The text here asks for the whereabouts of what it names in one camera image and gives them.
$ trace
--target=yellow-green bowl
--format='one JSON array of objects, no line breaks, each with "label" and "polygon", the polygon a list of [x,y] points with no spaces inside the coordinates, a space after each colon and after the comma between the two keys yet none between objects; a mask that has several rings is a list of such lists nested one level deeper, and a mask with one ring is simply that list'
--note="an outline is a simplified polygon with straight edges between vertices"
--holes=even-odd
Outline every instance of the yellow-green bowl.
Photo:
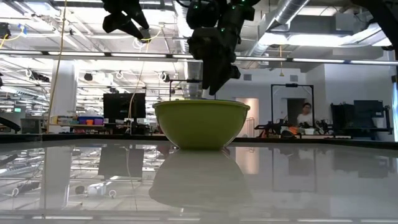
[{"label": "yellow-green bowl", "polygon": [[235,101],[178,100],[153,105],[166,137],[181,149],[219,149],[241,131],[249,106]]}]

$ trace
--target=reflective table surface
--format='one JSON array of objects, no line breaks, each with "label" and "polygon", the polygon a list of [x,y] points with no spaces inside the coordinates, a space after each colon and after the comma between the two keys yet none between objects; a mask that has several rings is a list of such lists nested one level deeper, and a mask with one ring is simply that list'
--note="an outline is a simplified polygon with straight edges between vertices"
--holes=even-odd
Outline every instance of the reflective table surface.
[{"label": "reflective table surface", "polygon": [[386,149],[185,151],[98,139],[0,147],[1,224],[398,223],[398,152]]}]

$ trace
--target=black monitor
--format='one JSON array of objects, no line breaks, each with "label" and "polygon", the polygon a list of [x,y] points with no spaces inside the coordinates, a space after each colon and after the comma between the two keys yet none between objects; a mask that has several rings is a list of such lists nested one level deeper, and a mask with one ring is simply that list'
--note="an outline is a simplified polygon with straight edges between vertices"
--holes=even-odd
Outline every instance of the black monitor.
[{"label": "black monitor", "polygon": [[383,118],[384,107],[382,100],[354,100],[355,115]]},{"label": "black monitor", "polygon": [[[129,115],[132,93],[104,94],[104,118],[124,120]],[[136,93],[131,105],[132,118],[145,118],[145,93]]]}]

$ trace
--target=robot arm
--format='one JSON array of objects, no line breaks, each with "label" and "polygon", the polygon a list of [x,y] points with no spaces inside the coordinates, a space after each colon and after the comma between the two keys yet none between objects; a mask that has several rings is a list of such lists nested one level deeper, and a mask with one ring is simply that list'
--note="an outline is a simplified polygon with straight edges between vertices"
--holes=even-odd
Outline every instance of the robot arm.
[{"label": "robot arm", "polygon": [[[103,28],[106,32],[119,29],[138,39],[149,36],[149,25],[139,0],[102,1],[104,8],[111,13],[104,20]],[[252,6],[259,1],[231,0],[227,3],[227,0],[190,0],[186,20],[194,31],[187,41],[189,52],[195,59],[203,61],[202,88],[210,88],[210,95],[214,95],[230,78],[240,78],[238,68],[232,65],[236,60],[234,51],[236,45],[241,43],[243,23],[254,19]],[[351,2],[370,11],[398,52],[398,0]],[[142,29],[139,30],[131,19],[141,25]]]}]

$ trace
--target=man in white shirt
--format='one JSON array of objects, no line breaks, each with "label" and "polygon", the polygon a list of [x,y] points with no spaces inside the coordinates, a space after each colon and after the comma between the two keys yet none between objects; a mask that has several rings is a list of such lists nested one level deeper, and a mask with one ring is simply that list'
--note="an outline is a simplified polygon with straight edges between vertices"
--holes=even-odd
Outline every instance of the man in white shirt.
[{"label": "man in white shirt", "polygon": [[310,103],[304,103],[302,113],[297,117],[297,124],[307,122],[308,125],[312,126],[312,105]]}]

